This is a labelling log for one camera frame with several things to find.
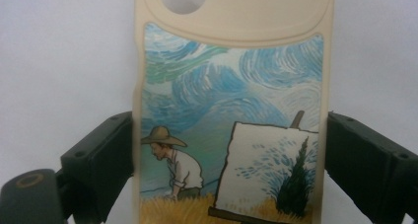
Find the yellow grass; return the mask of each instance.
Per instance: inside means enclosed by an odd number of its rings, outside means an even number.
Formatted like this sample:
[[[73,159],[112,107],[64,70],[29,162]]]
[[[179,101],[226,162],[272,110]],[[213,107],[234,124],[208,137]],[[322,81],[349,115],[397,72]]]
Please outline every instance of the yellow grass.
[[[181,201],[166,200],[154,197],[142,200],[140,204],[140,224],[240,224],[208,215],[208,208],[213,206],[214,196],[207,194],[195,199]],[[304,218],[278,213],[274,199],[265,200],[249,212],[242,214],[273,222],[310,223],[312,214],[309,211]]]

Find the printed artwork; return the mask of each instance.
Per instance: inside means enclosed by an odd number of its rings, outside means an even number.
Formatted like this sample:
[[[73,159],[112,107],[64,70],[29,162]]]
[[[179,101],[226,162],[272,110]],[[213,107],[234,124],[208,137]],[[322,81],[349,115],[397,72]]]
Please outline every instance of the printed artwork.
[[[141,223],[310,223],[321,36],[227,48],[145,32]]]

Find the cypress tree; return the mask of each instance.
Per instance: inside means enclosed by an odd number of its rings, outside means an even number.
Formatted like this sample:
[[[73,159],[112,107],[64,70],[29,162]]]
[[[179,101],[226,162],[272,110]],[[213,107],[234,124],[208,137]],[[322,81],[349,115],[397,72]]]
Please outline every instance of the cypress tree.
[[[308,137],[299,150],[296,164],[292,168],[292,175],[283,182],[276,198],[276,209],[286,214],[299,217],[305,215],[308,203],[309,187],[307,183],[307,170],[304,168],[308,147]]]

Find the white background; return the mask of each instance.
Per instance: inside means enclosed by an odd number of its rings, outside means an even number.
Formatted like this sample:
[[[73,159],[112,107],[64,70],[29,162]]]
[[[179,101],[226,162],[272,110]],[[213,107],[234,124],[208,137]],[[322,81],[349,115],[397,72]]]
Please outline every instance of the white background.
[[[134,0],[0,0],[0,186],[132,110]],[[329,110],[418,153],[418,0],[335,0]],[[131,183],[107,223],[130,223]],[[370,221],[325,179],[322,223]]]

